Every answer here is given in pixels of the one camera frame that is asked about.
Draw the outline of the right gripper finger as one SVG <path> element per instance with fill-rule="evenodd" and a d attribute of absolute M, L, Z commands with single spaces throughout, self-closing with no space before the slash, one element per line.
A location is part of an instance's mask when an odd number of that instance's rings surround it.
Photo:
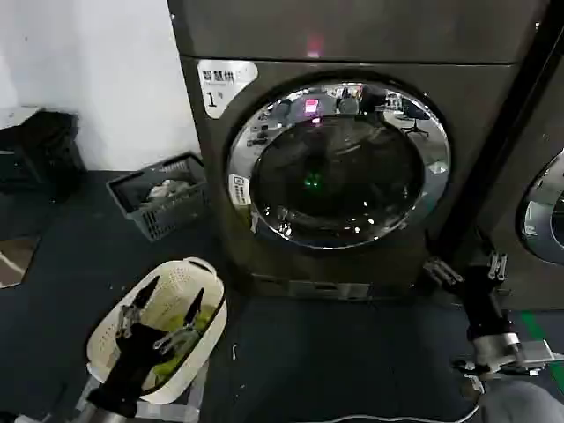
<path fill-rule="evenodd" d="M 508 255 L 499 251 L 492 251 L 489 256 L 487 277 L 492 281 L 505 281 Z"/>
<path fill-rule="evenodd" d="M 455 286 L 464 282 L 464 277 L 452 269 L 447 263 L 440 258 L 428 259 L 423 269 L 428 277 L 442 286 Z"/>

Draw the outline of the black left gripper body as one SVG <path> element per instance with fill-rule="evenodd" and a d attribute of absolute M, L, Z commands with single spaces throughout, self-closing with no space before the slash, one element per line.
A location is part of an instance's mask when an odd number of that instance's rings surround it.
<path fill-rule="evenodd" d="M 89 394 L 87 402 L 107 412 L 135 417 L 143 384 L 162 359 L 154 344 L 164 336 L 164 331 L 142 323 L 134 323 L 128 337 L 117 336 L 118 359 L 106 381 Z"/>

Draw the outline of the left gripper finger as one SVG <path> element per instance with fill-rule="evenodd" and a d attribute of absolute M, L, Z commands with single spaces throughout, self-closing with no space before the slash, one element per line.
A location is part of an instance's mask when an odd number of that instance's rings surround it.
<path fill-rule="evenodd" d="M 141 311 L 151 299 L 158 282 L 159 277 L 155 276 L 137 293 L 130 305 L 121 306 L 117 325 L 118 338 L 129 338 L 132 335 L 132 327 L 140 322 Z"/>
<path fill-rule="evenodd" d="M 176 351 L 185 342 L 185 338 L 193 331 L 195 321 L 201 312 L 204 288 L 202 287 L 194 300 L 189 305 L 188 311 L 183 318 L 182 326 L 166 334 L 163 338 L 153 344 L 153 349 L 159 353 Z"/>

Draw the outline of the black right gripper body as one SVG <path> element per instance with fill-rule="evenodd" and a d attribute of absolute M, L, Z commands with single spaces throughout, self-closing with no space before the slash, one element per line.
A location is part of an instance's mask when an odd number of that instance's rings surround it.
<path fill-rule="evenodd" d="M 468 319 L 467 338 L 470 341 L 512 331 L 508 313 L 501 309 L 495 294 L 500 284 L 496 277 L 489 277 L 489 269 L 485 266 L 466 269 L 461 301 Z"/>

